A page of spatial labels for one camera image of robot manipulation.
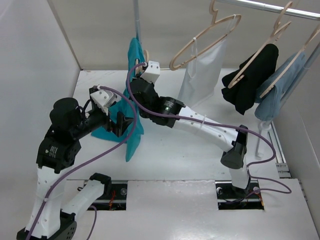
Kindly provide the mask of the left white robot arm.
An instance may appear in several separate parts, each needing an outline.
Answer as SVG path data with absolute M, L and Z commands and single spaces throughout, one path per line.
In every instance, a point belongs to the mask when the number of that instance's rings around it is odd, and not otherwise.
M 108 107 L 114 100 L 105 95 L 106 106 L 91 96 L 92 109 L 85 116 L 84 108 L 72 97 L 59 99 L 49 114 L 51 126 L 39 145 L 37 164 L 37 188 L 30 220 L 21 229 L 18 240 L 70 240 L 77 222 L 98 198 L 107 198 L 112 191 L 111 178 L 94 173 L 86 186 L 66 205 L 62 205 L 66 178 L 76 171 L 76 155 L 81 149 L 80 139 L 99 127 L 104 127 L 117 137 L 129 126 L 135 126 L 137 117 L 117 113 L 116 121 L 109 117 Z

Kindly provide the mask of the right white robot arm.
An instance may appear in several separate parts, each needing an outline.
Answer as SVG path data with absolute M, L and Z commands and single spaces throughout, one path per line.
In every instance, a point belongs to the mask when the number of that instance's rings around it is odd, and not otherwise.
M 213 126 L 217 124 L 215 121 L 193 111 L 183 102 L 169 96 L 159 96 L 154 84 L 141 77 L 133 78 L 129 86 L 138 106 L 143 106 L 139 108 L 142 118 L 160 126 L 189 132 L 219 147 L 223 151 L 220 162 L 230 172 L 232 193 L 243 197 L 249 192 L 251 178 L 246 165 L 246 126 L 240 125 L 240 130 Z

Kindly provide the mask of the teal t shirt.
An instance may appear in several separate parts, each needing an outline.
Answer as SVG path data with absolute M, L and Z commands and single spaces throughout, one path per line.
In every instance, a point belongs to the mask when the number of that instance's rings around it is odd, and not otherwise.
M 127 52 L 127 60 L 128 60 L 128 70 L 131 70 L 136 64 L 144 62 L 144 53 L 141 47 L 141 44 L 137 38 L 132 38 L 129 44 L 128 52 Z M 132 110 L 130 105 L 123 98 L 118 101 L 115 105 L 109 108 L 110 118 L 113 121 L 117 120 L 117 113 L 122 112 L 126 117 L 133 118 L 134 112 L 139 115 L 138 106 L 133 102 L 135 110 Z M 107 132 L 103 127 L 100 127 L 91 133 L 92 137 L 112 141 L 112 142 L 121 142 L 123 141 L 127 135 L 132 130 L 133 124 L 130 124 L 124 134 L 120 137 L 115 136 L 112 132 Z M 132 133 L 132 135 L 126 141 L 126 153 L 125 153 L 125 161 L 129 162 L 137 150 L 141 136 L 144 134 L 144 128 L 140 122 L 140 118 L 137 117 L 136 127 Z

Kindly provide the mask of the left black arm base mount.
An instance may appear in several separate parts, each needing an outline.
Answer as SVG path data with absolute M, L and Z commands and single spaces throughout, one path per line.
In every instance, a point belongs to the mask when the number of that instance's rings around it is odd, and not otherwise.
M 101 196 L 91 205 L 98 211 L 125 211 L 127 208 L 127 181 L 114 181 L 108 196 Z

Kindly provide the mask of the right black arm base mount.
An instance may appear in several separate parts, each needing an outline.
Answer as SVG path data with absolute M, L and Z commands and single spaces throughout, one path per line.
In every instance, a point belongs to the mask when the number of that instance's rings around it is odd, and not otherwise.
M 219 210 L 264 210 L 260 193 L 254 193 L 259 188 L 257 181 L 250 182 L 246 189 L 236 188 L 230 181 L 215 183 L 217 206 Z

